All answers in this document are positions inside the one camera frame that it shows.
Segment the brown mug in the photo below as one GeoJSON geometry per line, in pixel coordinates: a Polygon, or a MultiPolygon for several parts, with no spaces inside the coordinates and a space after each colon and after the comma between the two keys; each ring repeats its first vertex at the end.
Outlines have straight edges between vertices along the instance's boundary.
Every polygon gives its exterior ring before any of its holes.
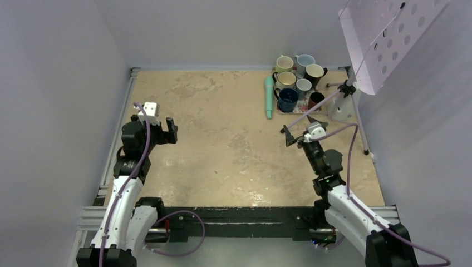
{"type": "Polygon", "coordinates": [[[309,98],[308,98],[307,108],[311,109],[312,107],[314,107],[317,104],[319,104],[320,102],[322,102],[324,99],[325,99],[324,94],[322,94],[320,92],[311,93],[309,98]]]}

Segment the grey coffee print mug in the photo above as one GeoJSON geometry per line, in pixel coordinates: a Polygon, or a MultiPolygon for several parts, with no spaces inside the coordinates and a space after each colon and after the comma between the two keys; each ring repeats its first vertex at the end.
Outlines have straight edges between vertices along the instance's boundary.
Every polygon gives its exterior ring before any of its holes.
{"type": "Polygon", "coordinates": [[[312,84],[305,78],[300,78],[296,82],[296,90],[298,92],[298,99],[302,100],[306,97],[307,93],[312,89],[312,84]]]}

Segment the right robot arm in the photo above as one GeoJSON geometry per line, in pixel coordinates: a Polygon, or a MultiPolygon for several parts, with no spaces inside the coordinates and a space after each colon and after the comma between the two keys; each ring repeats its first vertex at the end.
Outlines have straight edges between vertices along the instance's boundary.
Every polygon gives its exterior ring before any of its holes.
{"type": "Polygon", "coordinates": [[[393,224],[366,206],[341,177],[343,155],[334,149],[324,150],[326,124],[309,118],[309,125],[299,137],[287,126],[281,133],[287,147],[297,145],[316,174],[313,188],[320,199],[314,203],[310,222],[314,227],[330,225],[341,232],[360,252],[366,266],[418,266],[407,228],[393,224]]]}

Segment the cream enamel mug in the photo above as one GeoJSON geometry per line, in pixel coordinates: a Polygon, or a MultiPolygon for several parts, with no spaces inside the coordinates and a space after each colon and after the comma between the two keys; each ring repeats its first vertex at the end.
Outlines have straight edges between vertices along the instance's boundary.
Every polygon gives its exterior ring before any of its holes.
{"type": "Polygon", "coordinates": [[[272,79],[275,89],[295,89],[296,87],[297,77],[291,71],[273,72],[272,79]]]}

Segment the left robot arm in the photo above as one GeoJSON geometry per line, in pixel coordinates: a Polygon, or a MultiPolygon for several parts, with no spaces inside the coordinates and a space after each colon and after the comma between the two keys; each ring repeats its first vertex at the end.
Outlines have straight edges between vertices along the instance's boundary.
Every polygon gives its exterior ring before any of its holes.
{"type": "Polygon", "coordinates": [[[156,145],[175,144],[178,126],[170,117],[164,131],[157,116],[133,115],[121,128],[113,191],[102,223],[87,248],[76,256],[78,266],[136,266],[137,254],[151,227],[166,220],[159,197],[139,197],[150,169],[149,153],[156,145]]]}

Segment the dark blue mug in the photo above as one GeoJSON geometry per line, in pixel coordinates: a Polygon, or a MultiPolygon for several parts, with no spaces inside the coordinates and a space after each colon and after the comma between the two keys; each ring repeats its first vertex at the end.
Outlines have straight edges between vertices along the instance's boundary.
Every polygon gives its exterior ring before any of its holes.
{"type": "Polygon", "coordinates": [[[283,113],[292,112],[299,99],[298,92],[293,88],[276,88],[274,90],[274,96],[278,109],[283,113]]]}

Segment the grey white mug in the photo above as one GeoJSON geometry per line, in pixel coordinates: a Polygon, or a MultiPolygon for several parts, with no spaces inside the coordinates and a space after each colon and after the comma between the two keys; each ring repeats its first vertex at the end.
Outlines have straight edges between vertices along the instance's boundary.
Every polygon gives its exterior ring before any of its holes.
{"type": "Polygon", "coordinates": [[[294,66],[296,67],[296,74],[299,76],[304,76],[306,73],[306,67],[315,63],[316,60],[311,55],[301,54],[294,56],[294,66]]]}

